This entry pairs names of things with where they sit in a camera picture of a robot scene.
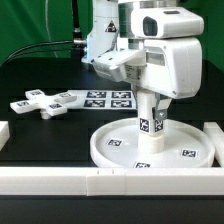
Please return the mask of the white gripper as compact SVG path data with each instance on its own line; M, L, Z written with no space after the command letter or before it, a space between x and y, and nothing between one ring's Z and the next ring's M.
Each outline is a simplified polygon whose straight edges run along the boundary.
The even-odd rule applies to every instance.
M156 92L154 128L162 131L171 98L196 95L201 86L202 49L194 38L146 39L142 49L104 53L92 61L100 77Z

